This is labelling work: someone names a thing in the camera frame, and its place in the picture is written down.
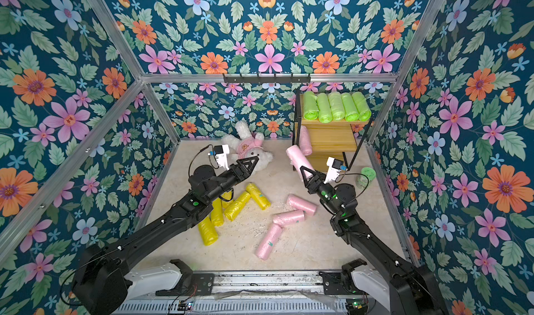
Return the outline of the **green trash bag roll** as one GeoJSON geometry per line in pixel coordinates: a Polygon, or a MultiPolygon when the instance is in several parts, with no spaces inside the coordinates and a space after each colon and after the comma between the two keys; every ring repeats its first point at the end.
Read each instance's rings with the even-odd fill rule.
{"type": "Polygon", "coordinates": [[[333,120],[332,111],[328,95],[320,93],[317,95],[318,121],[328,124],[333,120]]]}
{"type": "Polygon", "coordinates": [[[334,121],[341,121],[346,117],[346,112],[343,106],[342,94],[339,92],[331,92],[328,95],[330,103],[330,110],[332,113],[332,119],[334,121]]]}
{"type": "Polygon", "coordinates": [[[303,117],[306,120],[318,119],[318,104],[317,96],[312,91],[307,91],[303,94],[303,117]]]}
{"type": "Polygon", "coordinates": [[[359,121],[367,122],[371,118],[371,109],[367,103],[367,98],[361,92],[352,94],[353,102],[359,115],[359,121]]]}
{"type": "Polygon", "coordinates": [[[345,92],[342,94],[342,104],[345,120],[347,122],[357,122],[360,119],[360,114],[350,93],[345,92]]]}

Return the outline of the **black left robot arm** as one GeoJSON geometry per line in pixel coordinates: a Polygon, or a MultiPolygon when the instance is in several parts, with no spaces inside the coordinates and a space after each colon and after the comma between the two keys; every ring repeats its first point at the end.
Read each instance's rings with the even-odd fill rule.
{"type": "Polygon", "coordinates": [[[126,275],[142,259],[178,234],[198,225],[211,213],[213,201],[249,178],[259,157],[239,159],[221,174],[209,165],[189,177],[189,192],[137,232],[103,248],[85,249],[75,271],[72,292],[89,314],[112,314],[126,301],[132,281],[126,275]]]}

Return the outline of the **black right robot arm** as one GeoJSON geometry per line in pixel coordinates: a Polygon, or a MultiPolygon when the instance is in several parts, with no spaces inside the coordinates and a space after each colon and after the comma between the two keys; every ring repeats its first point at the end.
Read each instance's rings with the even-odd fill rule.
{"type": "Polygon", "coordinates": [[[357,213],[355,187],[333,187],[326,175],[300,167],[308,193],[320,197],[330,210],[330,225],[345,243],[358,250],[364,261],[348,264],[349,281],[391,314],[447,314],[446,303],[434,274],[427,266],[414,266],[382,242],[357,213]]]}

